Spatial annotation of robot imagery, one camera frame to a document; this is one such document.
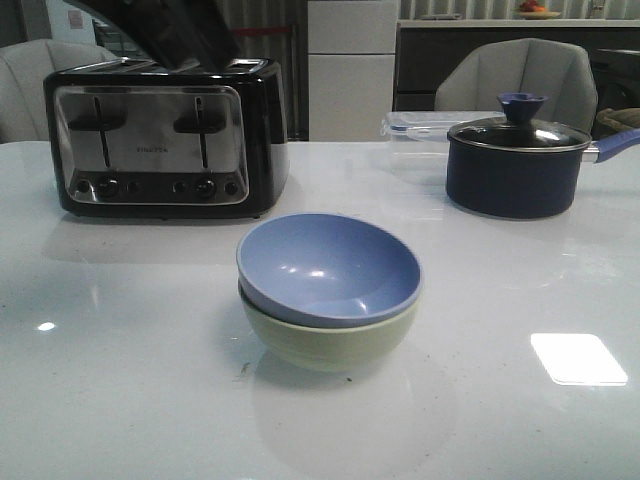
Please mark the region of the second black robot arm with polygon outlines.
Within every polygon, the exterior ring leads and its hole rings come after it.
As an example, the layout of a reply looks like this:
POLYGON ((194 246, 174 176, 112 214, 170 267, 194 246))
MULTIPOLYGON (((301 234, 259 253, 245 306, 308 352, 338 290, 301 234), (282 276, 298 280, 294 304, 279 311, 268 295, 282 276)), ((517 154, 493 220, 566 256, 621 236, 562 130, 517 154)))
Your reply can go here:
POLYGON ((217 73, 240 54, 212 0, 83 0, 72 4, 119 29, 171 71, 200 66, 217 73))

